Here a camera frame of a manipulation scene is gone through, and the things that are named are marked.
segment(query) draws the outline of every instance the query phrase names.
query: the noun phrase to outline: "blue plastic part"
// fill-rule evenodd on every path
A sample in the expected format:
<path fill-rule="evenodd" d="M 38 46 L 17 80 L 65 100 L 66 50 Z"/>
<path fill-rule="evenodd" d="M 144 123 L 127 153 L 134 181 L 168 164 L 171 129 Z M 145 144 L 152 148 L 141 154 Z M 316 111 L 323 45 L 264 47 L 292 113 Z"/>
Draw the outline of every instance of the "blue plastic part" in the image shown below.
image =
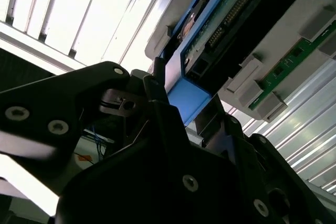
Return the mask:
<path fill-rule="evenodd" d="M 184 125 L 191 123 L 211 100 L 211 95 L 187 80 L 184 52 L 221 0 L 210 0 L 194 26 L 166 64 L 165 88 L 171 105 L 179 109 Z"/>
<path fill-rule="evenodd" d="M 168 94 L 169 103 L 177 106 L 185 125 L 190 124 L 211 100 L 211 96 L 186 79 L 181 78 Z"/>

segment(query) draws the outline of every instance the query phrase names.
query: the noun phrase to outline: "bolt head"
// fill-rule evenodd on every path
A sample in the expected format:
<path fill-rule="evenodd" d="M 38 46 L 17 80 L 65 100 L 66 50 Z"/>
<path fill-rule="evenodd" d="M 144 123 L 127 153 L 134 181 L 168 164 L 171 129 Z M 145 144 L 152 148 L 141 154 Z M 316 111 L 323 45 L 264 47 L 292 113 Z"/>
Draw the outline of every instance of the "bolt head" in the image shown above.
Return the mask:
<path fill-rule="evenodd" d="M 260 136 L 260 137 L 259 137 L 259 140 L 260 140 L 263 144 L 266 144 L 266 143 L 267 143 L 266 139 L 265 139 L 263 136 Z"/>
<path fill-rule="evenodd" d="M 267 217 L 269 215 L 267 206 L 260 199 L 255 199 L 253 205 L 262 216 Z"/>
<path fill-rule="evenodd" d="M 48 124 L 48 130 L 55 135 L 63 135 L 69 131 L 69 125 L 62 120 L 53 120 Z"/>
<path fill-rule="evenodd" d="M 184 175 L 182 178 L 182 182 L 183 182 L 184 187 L 187 190 L 191 192 L 195 192 L 198 190 L 198 182 L 193 176 L 188 175 L 188 174 Z"/>
<path fill-rule="evenodd" d="M 21 106 L 9 107 L 5 111 L 5 116 L 12 121 L 23 121 L 29 117 L 29 111 Z"/>
<path fill-rule="evenodd" d="M 231 121 L 232 121 L 233 123 L 239 123 L 239 121 L 238 121 L 236 118 L 234 118 L 233 116 L 231 116 Z"/>
<path fill-rule="evenodd" d="M 114 71 L 117 73 L 117 74 L 123 74 L 124 71 L 122 71 L 120 68 L 115 68 Z"/>

